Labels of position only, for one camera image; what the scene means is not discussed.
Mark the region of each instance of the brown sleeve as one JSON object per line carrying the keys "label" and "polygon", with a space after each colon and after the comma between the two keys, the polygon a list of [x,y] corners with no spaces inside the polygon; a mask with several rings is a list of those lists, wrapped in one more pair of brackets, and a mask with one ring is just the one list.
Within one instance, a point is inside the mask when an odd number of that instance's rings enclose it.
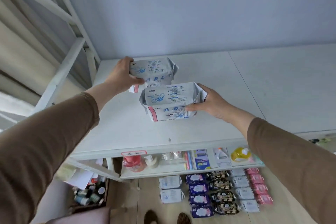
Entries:
{"label": "brown sleeve", "polygon": [[30,223],[57,169],[98,122],[94,98],[81,93],[0,133],[1,223]]}
{"label": "brown sleeve", "polygon": [[247,141],[317,223],[335,223],[336,155],[260,118]]}

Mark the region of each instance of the beige curtain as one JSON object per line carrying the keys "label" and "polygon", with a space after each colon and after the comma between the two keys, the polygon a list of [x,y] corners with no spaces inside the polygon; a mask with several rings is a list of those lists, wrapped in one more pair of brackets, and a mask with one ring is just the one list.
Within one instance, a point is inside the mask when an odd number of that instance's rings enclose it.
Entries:
{"label": "beige curtain", "polygon": [[[33,25],[25,10],[27,5],[22,0],[0,0],[0,70],[3,72],[0,91],[36,105],[60,64],[55,56],[65,54],[60,54],[62,46],[58,48],[48,35]],[[46,44],[48,49],[53,47],[53,55],[45,48]],[[81,84],[85,82],[80,75],[77,77],[78,80],[72,76],[66,79],[55,103],[84,91]]]}

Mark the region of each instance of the shoe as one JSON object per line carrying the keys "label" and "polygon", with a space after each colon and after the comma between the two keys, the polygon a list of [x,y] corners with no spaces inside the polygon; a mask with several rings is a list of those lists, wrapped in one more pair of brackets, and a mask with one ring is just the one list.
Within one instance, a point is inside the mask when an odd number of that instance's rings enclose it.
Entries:
{"label": "shoe", "polygon": [[177,218],[177,224],[191,224],[191,221],[187,214],[180,213]]}
{"label": "shoe", "polygon": [[144,224],[159,224],[158,223],[158,217],[156,216],[156,213],[153,210],[148,210],[145,214],[145,218],[143,220]]}

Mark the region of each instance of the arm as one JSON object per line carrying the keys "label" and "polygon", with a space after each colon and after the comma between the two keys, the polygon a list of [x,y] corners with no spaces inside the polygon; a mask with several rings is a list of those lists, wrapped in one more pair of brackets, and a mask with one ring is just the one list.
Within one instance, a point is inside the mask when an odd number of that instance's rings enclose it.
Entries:
{"label": "arm", "polygon": [[336,155],[226,102],[200,85],[208,96],[190,111],[204,110],[234,125],[251,150],[320,224],[336,219]]}
{"label": "arm", "polygon": [[1,223],[29,223],[57,169],[99,122],[116,94],[142,79],[129,75],[126,57],[107,80],[0,133]]}

